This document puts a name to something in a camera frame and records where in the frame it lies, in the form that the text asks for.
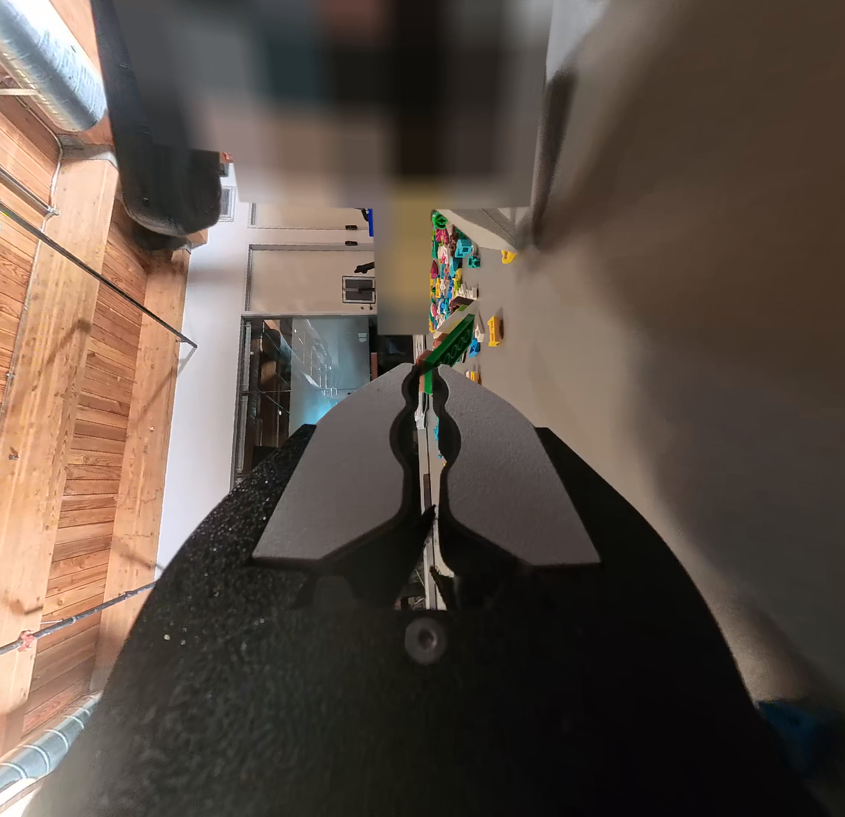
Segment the multicolour toy brick strip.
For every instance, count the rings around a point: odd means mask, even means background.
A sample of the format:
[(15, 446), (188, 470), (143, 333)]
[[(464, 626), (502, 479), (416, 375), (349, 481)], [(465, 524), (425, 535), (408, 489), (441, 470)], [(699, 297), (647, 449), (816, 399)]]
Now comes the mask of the multicolour toy brick strip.
[(427, 426), (429, 400), (434, 389), (434, 370), (440, 366), (454, 367), (468, 354), (475, 336), (476, 316), (468, 305), (461, 306), (449, 316), (443, 326), (432, 333), (428, 347), (426, 336), (412, 336), (414, 364), (417, 368), (417, 410), (415, 424), (418, 431)]

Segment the grey desk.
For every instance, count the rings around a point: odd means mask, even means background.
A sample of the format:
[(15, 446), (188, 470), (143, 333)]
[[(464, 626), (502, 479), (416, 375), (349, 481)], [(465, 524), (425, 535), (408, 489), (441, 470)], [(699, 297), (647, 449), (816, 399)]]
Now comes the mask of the grey desk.
[(635, 252), (587, 237), (467, 283), (504, 341), (481, 378), (651, 523), (751, 697), (843, 734), (843, 302), (838, 262)]

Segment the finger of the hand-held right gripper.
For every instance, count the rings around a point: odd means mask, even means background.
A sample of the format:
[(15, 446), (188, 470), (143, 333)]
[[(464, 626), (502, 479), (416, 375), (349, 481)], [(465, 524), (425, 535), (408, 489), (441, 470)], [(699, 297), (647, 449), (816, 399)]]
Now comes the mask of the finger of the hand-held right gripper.
[(843, 0), (610, 0), (572, 68), (551, 250), (612, 224), (843, 206)]

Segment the thin metal rod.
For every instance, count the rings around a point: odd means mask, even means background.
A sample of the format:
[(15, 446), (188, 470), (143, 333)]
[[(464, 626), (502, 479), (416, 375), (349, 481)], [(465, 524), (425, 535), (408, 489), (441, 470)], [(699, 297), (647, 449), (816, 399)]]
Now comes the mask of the thin metal rod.
[(139, 310), (142, 315), (161, 325), (171, 335), (175, 336), (179, 343), (189, 345), (189, 347), (193, 350), (196, 350), (198, 348), (197, 344), (192, 339), (185, 336), (184, 333), (180, 332), (174, 326), (167, 323), (162, 317), (155, 314), (147, 306), (138, 302), (131, 294), (128, 294), (125, 290), (120, 288), (116, 283), (111, 281), (102, 273), (93, 269), (90, 265), (85, 263), (80, 258), (76, 257), (73, 253), (60, 246), (56, 241), (53, 241), (43, 231), (36, 228), (30, 221), (25, 219), (23, 216), (21, 216), (3, 201), (1, 201), (1, 213), (5, 219), (12, 221), (19, 228), (34, 236), (37, 241), (50, 248), (53, 252), (58, 253), (61, 257), (71, 262), (74, 266), (81, 269), (90, 277), (97, 280), (100, 284), (105, 285), (109, 290), (114, 292), (116, 295), (120, 296), (126, 303), (131, 304), (135, 309)]

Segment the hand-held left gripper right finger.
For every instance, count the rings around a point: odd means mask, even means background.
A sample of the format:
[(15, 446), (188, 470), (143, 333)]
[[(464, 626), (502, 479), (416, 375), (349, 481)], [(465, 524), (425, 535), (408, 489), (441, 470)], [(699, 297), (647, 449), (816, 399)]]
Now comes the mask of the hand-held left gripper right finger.
[(514, 579), (597, 567), (600, 556), (533, 423), (438, 368), (440, 553), (450, 607), (490, 606)]

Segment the pile of blue white bricks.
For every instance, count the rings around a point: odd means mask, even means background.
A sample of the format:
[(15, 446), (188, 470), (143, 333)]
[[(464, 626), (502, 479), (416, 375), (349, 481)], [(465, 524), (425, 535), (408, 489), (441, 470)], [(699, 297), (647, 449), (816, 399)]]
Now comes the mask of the pile of blue white bricks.
[(516, 228), (512, 218), (497, 209), (432, 210), (429, 220), (428, 331), (432, 334), (459, 307), (468, 305), (476, 320), (474, 339), (459, 363), (465, 364), (479, 358), (486, 340), (495, 346), (502, 339), (501, 321), (493, 317), (486, 322), (478, 308), (481, 251), (498, 253), (502, 264), (512, 262)]

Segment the silver ventilation duct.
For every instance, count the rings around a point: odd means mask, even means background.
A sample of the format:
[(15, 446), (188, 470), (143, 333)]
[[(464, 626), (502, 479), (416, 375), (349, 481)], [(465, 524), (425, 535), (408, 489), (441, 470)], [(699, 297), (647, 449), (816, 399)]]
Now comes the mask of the silver ventilation duct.
[(89, 726), (101, 696), (101, 692), (91, 695), (57, 724), (2, 757), (1, 792), (20, 782), (36, 781), (55, 770)]
[(89, 131), (107, 113), (100, 72), (49, 0), (1, 0), (1, 60), (59, 130)]

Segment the glass partition window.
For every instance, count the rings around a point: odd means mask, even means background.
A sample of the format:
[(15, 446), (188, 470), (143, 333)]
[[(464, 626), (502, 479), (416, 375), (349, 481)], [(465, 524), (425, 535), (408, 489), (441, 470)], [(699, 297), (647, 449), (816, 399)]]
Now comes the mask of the glass partition window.
[(231, 485), (371, 380), (369, 315), (241, 317)]

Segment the black ceiling duct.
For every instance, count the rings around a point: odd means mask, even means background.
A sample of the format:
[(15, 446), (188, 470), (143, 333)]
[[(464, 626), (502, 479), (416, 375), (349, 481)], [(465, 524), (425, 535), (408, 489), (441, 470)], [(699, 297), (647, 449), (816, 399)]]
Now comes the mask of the black ceiling duct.
[(131, 238), (147, 252), (191, 248), (220, 218), (219, 156), (154, 141), (113, 0), (90, 7)]

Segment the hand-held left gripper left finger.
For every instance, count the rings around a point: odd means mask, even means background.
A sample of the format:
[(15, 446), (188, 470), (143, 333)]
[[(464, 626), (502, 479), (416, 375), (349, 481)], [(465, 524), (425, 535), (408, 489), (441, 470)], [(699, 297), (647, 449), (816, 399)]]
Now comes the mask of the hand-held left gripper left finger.
[(417, 443), (420, 368), (401, 364), (327, 412), (253, 562), (339, 578), (356, 600), (396, 600), (424, 547)]

